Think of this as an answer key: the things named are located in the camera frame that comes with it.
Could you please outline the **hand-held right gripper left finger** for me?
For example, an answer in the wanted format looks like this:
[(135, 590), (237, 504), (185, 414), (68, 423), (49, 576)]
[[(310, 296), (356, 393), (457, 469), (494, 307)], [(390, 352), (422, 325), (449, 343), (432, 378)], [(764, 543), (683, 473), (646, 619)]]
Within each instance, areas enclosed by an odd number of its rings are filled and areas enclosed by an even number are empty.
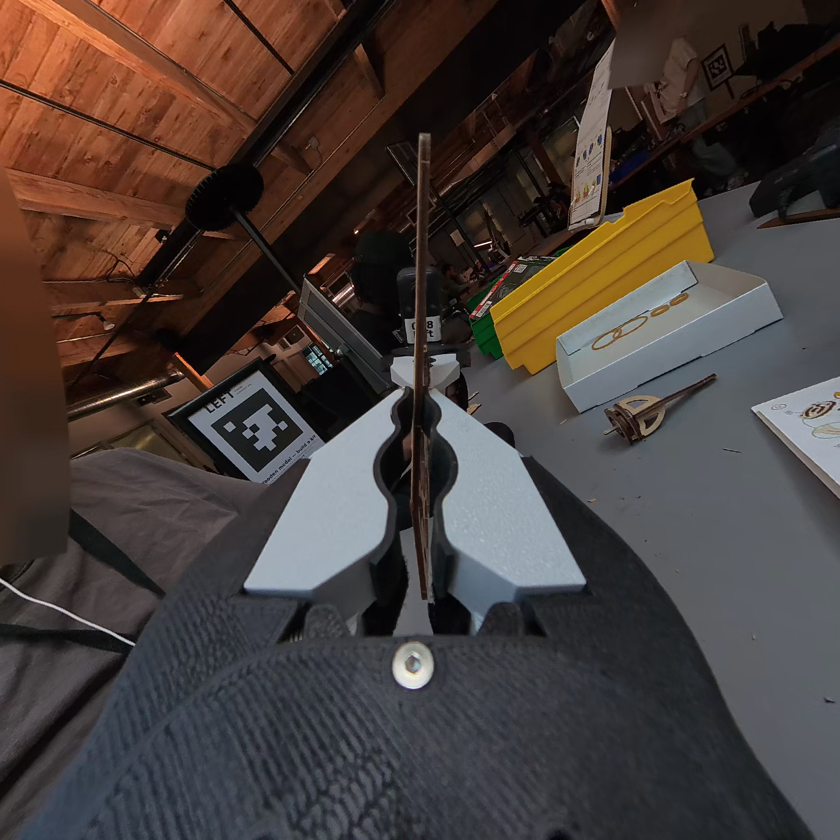
[(394, 634), (408, 584), (394, 489), (412, 409), (411, 388), (398, 387), (308, 459), (244, 596), (330, 606), (359, 635)]

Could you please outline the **black white marker tag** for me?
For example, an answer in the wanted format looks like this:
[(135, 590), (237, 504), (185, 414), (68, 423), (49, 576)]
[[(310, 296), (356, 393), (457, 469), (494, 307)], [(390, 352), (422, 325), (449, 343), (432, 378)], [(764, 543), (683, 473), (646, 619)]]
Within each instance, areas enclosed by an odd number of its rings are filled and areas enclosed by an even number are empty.
[(706, 57), (700, 60), (703, 76), (710, 91), (720, 86), (729, 88), (730, 79), (733, 77), (732, 61), (726, 44), (712, 50)]

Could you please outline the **yellow plastic bin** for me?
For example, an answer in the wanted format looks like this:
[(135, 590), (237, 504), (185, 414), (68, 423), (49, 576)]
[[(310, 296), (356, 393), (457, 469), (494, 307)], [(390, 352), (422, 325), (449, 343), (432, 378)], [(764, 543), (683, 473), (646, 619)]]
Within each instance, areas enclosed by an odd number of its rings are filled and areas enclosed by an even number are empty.
[(502, 355), (540, 373), (561, 334), (678, 263), (713, 257), (691, 179), (628, 205), (491, 307)]

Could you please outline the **laser-cut wooden parts sheet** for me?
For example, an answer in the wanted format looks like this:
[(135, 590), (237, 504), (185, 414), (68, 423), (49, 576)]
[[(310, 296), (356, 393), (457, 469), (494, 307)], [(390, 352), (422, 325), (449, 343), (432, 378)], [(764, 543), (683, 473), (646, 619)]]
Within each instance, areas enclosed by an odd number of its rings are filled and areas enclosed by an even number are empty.
[(432, 138), (429, 133), (418, 135), (416, 152), (415, 342), (413, 354), (410, 510), (419, 591), (425, 603), (432, 604), (434, 602), (434, 583), (429, 544), (430, 479), (428, 439), (424, 430), (425, 401), (430, 381), (427, 338), (427, 238)]

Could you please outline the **green red label kit box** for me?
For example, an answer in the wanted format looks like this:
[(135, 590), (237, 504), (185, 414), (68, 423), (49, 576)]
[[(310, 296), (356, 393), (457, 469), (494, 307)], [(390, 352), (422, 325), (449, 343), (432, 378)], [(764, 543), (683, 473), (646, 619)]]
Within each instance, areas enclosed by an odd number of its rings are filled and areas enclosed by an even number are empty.
[(500, 277), (491, 282), (489, 290), (479, 296), (478, 303), (469, 310), (470, 322), (484, 318), (496, 303), (519, 289), (554, 260), (551, 256), (524, 256), (514, 259)]

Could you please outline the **framed left marker sign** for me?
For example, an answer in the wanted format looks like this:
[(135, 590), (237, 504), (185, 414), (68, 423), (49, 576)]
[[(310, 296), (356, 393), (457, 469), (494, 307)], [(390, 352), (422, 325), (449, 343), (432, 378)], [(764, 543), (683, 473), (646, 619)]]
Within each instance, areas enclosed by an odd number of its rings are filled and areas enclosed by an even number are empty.
[(261, 485), (329, 441), (318, 416), (266, 360), (254, 360), (164, 417), (219, 472)]

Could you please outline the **white cardboard tray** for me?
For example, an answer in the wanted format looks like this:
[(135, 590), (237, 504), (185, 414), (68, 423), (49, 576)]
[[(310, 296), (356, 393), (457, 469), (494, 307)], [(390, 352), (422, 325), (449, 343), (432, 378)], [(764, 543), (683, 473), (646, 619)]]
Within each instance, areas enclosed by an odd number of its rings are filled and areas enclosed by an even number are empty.
[(560, 384), (583, 413), (782, 318), (762, 278), (682, 261), (557, 338)]

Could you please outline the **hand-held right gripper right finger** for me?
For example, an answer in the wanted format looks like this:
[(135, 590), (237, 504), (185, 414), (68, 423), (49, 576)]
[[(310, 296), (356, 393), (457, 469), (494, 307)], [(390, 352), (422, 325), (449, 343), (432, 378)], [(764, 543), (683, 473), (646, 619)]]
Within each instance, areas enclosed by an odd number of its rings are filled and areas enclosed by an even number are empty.
[(579, 564), (524, 459), (446, 396), (425, 398), (436, 634), (475, 634), (491, 607), (580, 594)]

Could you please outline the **white instruction poster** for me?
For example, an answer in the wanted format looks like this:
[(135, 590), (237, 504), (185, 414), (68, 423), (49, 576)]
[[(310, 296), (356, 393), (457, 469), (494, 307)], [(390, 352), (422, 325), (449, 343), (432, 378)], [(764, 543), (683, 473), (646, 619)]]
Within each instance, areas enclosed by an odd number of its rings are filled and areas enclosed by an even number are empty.
[(614, 45), (595, 66), (591, 88), (577, 133), (570, 192), (568, 229), (598, 226), (605, 215), (610, 174), (612, 131), (608, 124), (609, 87)]

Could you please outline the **wooden spindle model assembly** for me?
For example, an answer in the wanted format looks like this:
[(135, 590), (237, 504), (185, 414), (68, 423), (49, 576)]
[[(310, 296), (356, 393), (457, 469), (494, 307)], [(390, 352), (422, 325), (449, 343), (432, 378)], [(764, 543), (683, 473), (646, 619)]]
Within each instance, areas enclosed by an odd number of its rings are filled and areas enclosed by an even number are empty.
[(709, 374), (665, 397), (631, 395), (604, 410), (610, 424), (603, 436), (617, 434), (630, 445), (642, 442), (655, 432), (665, 419), (666, 412), (674, 403), (707, 388), (717, 380), (717, 374)]

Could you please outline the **black round ceiling fan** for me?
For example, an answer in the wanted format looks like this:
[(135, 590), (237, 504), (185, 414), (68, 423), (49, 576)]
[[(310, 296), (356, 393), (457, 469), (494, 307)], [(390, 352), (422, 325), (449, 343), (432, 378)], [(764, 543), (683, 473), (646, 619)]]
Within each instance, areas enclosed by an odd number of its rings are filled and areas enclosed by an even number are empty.
[(219, 232), (251, 212), (265, 191), (265, 182), (250, 164), (227, 164), (209, 173), (185, 204), (185, 219), (195, 228)]

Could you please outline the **black bag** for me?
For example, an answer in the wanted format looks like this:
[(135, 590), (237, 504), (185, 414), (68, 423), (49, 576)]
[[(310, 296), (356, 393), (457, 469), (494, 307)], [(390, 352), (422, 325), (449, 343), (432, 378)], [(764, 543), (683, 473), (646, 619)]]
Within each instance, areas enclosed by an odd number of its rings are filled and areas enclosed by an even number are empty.
[(837, 139), (814, 143), (807, 152), (768, 173), (749, 199), (756, 218), (776, 213), (783, 224), (796, 201), (819, 193), (824, 210), (839, 207), (839, 142)]

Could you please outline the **white instruction booklet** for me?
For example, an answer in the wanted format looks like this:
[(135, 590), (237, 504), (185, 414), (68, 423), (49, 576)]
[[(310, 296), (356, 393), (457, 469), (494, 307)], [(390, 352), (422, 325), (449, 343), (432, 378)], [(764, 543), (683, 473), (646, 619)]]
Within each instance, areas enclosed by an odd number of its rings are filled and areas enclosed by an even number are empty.
[(753, 414), (839, 497), (839, 378), (752, 407)]

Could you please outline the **grey metal frame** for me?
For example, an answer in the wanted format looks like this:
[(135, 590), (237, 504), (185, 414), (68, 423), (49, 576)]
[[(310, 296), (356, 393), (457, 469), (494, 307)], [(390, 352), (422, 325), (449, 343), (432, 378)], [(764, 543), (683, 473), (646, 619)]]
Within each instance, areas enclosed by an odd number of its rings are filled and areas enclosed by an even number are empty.
[(376, 394), (383, 395), (393, 388), (382, 354), (308, 276), (301, 286), (298, 317), (320, 337), (336, 359), (348, 361), (352, 371), (360, 374)]

